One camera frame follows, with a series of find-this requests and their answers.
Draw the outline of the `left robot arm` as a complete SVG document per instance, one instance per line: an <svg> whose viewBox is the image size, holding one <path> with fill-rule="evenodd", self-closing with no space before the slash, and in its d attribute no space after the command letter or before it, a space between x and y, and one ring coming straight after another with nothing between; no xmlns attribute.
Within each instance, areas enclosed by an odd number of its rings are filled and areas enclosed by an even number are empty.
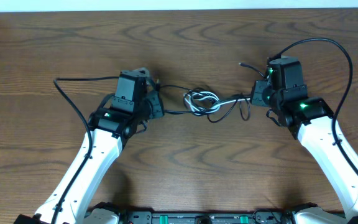
<svg viewBox="0 0 358 224"><path fill-rule="evenodd" d="M115 93L106 95L89 119L80 118L86 133L76 157L33 216L16 223L83 223L90 202L107 170L128 140L151 119L164 115L155 82L146 68L123 70Z"/></svg>

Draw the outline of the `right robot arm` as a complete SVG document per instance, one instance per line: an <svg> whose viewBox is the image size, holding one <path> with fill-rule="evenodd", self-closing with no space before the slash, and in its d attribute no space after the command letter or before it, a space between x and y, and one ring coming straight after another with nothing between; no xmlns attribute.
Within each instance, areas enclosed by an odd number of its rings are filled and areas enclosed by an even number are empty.
<svg viewBox="0 0 358 224"><path fill-rule="evenodd" d="M273 122L286 127L318 163L332 185L344 216L325 212L315 204L300 205L284 214L283 223L358 223L358 155L353 150L328 104L310 98L301 63L295 57L267 62L267 71L252 88L250 102L268 107Z"/></svg>

